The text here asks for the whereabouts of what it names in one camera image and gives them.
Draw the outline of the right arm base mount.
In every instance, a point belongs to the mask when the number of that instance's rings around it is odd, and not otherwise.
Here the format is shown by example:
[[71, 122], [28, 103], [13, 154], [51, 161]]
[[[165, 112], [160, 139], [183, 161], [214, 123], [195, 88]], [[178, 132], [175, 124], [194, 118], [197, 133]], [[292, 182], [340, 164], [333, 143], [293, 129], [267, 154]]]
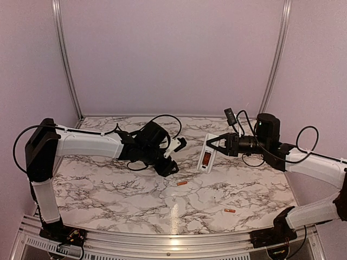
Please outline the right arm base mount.
[[273, 228], [255, 230], [250, 233], [250, 241], [253, 244], [253, 248], [287, 243], [297, 239], [297, 237], [296, 232], [291, 229], [284, 233], [275, 232]]

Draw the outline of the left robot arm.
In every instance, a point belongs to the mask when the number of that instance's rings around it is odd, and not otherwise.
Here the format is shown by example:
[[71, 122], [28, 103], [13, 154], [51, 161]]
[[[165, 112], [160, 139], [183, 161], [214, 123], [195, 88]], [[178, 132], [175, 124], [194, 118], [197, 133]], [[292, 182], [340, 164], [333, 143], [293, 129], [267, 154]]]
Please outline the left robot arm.
[[44, 119], [25, 145], [26, 173], [33, 198], [41, 213], [42, 227], [57, 241], [68, 237], [53, 189], [53, 168], [57, 157], [87, 155], [142, 162], [152, 166], [158, 175], [167, 177], [178, 172], [171, 153], [186, 146], [183, 138], [172, 138], [157, 123], [150, 121], [132, 133], [114, 129], [110, 132], [67, 128]]

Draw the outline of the right aluminium frame post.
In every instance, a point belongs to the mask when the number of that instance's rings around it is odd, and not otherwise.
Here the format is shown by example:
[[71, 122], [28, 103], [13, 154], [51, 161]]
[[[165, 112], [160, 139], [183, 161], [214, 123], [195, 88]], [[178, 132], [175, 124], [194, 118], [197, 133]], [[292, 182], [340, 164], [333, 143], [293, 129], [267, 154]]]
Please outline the right aluminium frame post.
[[272, 92], [274, 90], [274, 85], [277, 78], [277, 73], [279, 71], [281, 58], [285, 49], [285, 44], [286, 44], [286, 39], [288, 34], [288, 27], [290, 24], [291, 10], [292, 10], [292, 0], [284, 0], [281, 20], [280, 20], [279, 34], [278, 34], [278, 39], [275, 46], [273, 62], [271, 65], [271, 69], [270, 69], [269, 76], [266, 83], [266, 88], [260, 103], [258, 113], [266, 112], [270, 99], [271, 99]]

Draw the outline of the aluminium frame post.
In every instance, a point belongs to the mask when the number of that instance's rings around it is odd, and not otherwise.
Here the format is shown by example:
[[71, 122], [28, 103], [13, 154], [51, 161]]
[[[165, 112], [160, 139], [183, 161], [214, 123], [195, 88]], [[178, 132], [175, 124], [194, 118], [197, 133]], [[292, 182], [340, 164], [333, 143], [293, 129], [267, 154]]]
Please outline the aluminium frame post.
[[292, 0], [284, 0], [281, 20], [280, 20], [279, 34], [278, 34], [278, 39], [275, 46], [273, 62], [271, 65], [271, 69], [270, 69], [269, 76], [266, 83], [266, 88], [260, 103], [258, 113], [266, 112], [270, 99], [271, 99], [272, 92], [274, 90], [274, 85], [277, 78], [277, 73], [279, 71], [281, 58], [285, 49], [285, 44], [286, 44], [286, 39], [288, 34], [288, 27], [290, 24], [291, 10], [292, 10]]
[[83, 114], [81, 106], [78, 100], [77, 91], [74, 84], [73, 74], [69, 64], [68, 51], [65, 41], [63, 21], [62, 21], [62, 12], [61, 12], [61, 3], [60, 0], [52, 0], [53, 16], [57, 33], [57, 41], [59, 44], [62, 66], [67, 80], [67, 86], [69, 93], [71, 95], [72, 104], [75, 110], [75, 114], [79, 121], [83, 120]]

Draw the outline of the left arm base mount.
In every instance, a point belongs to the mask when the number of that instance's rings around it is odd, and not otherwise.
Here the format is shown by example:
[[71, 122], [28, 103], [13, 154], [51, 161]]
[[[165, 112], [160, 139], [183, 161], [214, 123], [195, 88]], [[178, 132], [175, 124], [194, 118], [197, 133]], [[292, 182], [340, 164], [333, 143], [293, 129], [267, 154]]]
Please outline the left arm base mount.
[[62, 229], [55, 231], [41, 229], [40, 237], [59, 242], [62, 245], [69, 244], [82, 247], [85, 242], [86, 233], [85, 229], [64, 226]]

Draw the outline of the left aluminium frame post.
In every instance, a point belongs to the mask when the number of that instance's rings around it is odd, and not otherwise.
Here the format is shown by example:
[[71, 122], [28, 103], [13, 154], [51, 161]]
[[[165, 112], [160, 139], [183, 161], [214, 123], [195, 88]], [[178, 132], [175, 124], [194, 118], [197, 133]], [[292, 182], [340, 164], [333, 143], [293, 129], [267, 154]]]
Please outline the left aluminium frame post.
[[62, 12], [61, 12], [61, 3], [60, 0], [52, 0], [53, 16], [57, 33], [57, 41], [59, 44], [62, 66], [67, 80], [67, 86], [69, 93], [71, 95], [72, 104], [75, 110], [75, 114], [79, 121], [83, 120], [83, 114], [81, 106], [78, 100], [77, 91], [74, 84], [73, 74], [69, 64], [68, 51], [65, 41], [63, 21], [62, 21]]

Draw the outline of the white remote control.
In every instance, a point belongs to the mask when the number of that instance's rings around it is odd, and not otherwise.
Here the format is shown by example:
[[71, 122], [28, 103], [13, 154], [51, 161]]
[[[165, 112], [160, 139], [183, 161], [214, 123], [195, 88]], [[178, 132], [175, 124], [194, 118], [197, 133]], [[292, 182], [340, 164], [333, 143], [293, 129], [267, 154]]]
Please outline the white remote control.
[[217, 135], [207, 133], [202, 146], [201, 154], [197, 164], [197, 170], [202, 173], [210, 173], [217, 151], [207, 145], [207, 141], [217, 138]]

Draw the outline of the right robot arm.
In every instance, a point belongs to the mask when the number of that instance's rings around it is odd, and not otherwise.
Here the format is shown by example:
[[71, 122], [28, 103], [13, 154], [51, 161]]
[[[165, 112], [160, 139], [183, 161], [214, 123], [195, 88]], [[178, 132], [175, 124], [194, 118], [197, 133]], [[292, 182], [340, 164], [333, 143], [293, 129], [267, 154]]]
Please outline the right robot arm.
[[290, 232], [304, 225], [322, 224], [332, 220], [346, 220], [346, 161], [304, 150], [298, 144], [280, 142], [280, 120], [272, 114], [261, 113], [251, 135], [244, 131], [207, 137], [202, 155], [202, 164], [211, 169], [217, 152], [230, 157], [239, 154], [260, 154], [266, 164], [282, 172], [300, 173], [328, 184], [339, 191], [337, 194], [304, 206], [290, 207], [273, 221], [268, 237], [281, 242]]

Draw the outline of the front aluminium rail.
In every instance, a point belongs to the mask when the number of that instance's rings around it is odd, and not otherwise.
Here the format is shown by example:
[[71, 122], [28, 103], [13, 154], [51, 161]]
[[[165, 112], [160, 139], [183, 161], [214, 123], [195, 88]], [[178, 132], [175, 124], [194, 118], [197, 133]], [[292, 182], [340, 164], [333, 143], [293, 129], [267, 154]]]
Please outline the front aluminium rail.
[[40, 237], [38, 218], [24, 216], [10, 259], [326, 259], [315, 226], [297, 239], [255, 248], [247, 231], [207, 235], [151, 235], [86, 229], [83, 247]]

